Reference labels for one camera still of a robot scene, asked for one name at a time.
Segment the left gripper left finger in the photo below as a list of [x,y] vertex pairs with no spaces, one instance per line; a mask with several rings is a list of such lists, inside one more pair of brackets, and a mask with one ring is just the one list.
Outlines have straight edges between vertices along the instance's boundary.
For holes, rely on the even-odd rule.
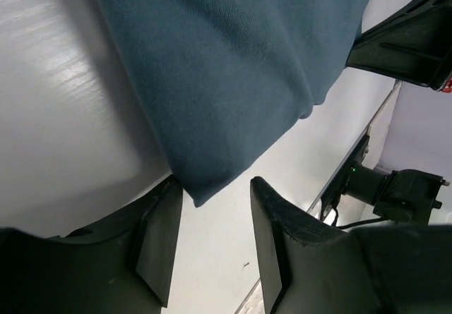
[[159,313],[169,301],[183,189],[173,176],[68,236],[1,230],[2,313]]

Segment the blue t-shirt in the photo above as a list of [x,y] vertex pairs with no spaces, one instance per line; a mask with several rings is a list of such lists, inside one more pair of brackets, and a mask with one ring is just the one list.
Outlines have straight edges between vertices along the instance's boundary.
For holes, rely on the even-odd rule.
[[307,118],[369,0],[98,0],[170,169],[202,206]]

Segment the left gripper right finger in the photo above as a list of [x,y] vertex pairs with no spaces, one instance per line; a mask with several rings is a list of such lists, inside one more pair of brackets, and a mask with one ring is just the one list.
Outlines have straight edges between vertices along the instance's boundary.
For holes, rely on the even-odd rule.
[[341,231],[261,177],[251,212],[267,313],[451,312],[449,225]]

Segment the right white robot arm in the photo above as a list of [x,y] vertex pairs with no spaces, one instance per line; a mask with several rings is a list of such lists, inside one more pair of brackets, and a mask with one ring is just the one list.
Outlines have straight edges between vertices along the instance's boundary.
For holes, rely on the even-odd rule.
[[[347,66],[451,92],[451,0],[412,0],[354,44]],[[382,174],[352,154],[321,197],[321,209],[336,208],[341,195],[373,206],[378,221],[428,224],[443,177],[405,169]]]

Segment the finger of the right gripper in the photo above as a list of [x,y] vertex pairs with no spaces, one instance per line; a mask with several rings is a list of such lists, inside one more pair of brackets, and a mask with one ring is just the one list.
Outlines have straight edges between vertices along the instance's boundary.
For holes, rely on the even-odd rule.
[[346,66],[451,89],[451,0],[412,0],[354,43]]

